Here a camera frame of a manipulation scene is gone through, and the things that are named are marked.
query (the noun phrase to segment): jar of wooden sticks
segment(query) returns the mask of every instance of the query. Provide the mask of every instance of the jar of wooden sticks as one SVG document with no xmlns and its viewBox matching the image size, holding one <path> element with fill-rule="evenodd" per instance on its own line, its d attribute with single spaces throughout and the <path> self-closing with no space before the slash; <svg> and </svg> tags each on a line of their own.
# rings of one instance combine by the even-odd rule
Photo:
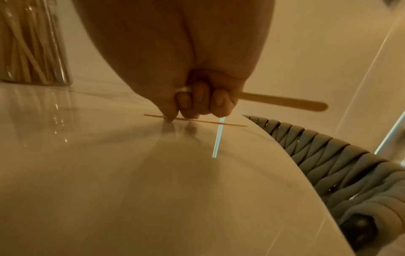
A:
<svg viewBox="0 0 405 256">
<path fill-rule="evenodd" d="M 72 83 L 56 0 L 0 0 L 0 81 Z"/>
</svg>

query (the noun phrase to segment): hand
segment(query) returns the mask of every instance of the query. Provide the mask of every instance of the hand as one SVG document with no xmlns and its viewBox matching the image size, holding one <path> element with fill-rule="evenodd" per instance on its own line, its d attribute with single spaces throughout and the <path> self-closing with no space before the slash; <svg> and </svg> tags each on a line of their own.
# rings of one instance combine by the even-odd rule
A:
<svg viewBox="0 0 405 256">
<path fill-rule="evenodd" d="M 274 0 L 74 0 L 94 44 L 172 121 L 231 113 L 252 74 Z M 179 92 L 192 86 L 193 94 Z"/>
</svg>

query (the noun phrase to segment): gray woven chair back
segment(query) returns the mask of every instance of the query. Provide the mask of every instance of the gray woven chair back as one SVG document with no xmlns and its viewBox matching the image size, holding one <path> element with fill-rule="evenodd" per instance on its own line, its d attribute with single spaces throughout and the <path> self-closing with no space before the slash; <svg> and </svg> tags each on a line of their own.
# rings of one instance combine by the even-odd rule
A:
<svg viewBox="0 0 405 256">
<path fill-rule="evenodd" d="M 405 169 L 362 148 L 312 130 L 245 116 L 270 134 L 314 186 L 338 223 L 372 216 L 381 247 L 405 231 Z"/>
</svg>

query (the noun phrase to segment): white table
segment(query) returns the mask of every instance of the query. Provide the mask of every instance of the white table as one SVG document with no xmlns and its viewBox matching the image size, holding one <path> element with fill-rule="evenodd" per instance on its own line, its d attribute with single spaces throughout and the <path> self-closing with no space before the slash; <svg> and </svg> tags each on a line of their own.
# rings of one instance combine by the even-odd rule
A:
<svg viewBox="0 0 405 256">
<path fill-rule="evenodd" d="M 0 255 L 352 256 L 269 135 L 163 124 L 125 86 L 0 84 Z M 218 121 L 212 116 L 206 120 Z"/>
</svg>

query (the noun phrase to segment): beige wall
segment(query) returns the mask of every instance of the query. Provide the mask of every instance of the beige wall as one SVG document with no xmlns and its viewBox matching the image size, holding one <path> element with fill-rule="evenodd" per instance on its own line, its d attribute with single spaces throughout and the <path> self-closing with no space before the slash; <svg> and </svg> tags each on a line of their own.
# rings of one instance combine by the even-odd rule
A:
<svg viewBox="0 0 405 256">
<path fill-rule="evenodd" d="M 73 77 L 122 85 L 92 46 L 70 0 L 59 5 Z M 399 41 L 403 27 L 391 33 L 377 66 L 364 77 L 400 10 L 382 0 L 276 1 L 263 55 L 245 91 L 325 101 L 329 109 L 312 113 L 241 101 L 236 111 L 301 125 L 374 150 L 403 111 L 398 93 L 403 64 L 395 55 L 401 49 L 405 53 Z M 388 90 L 382 90 L 385 84 Z M 395 101 L 380 107 L 374 103 L 376 96 Z M 375 121 L 384 125 L 371 125 Z"/>
</svg>

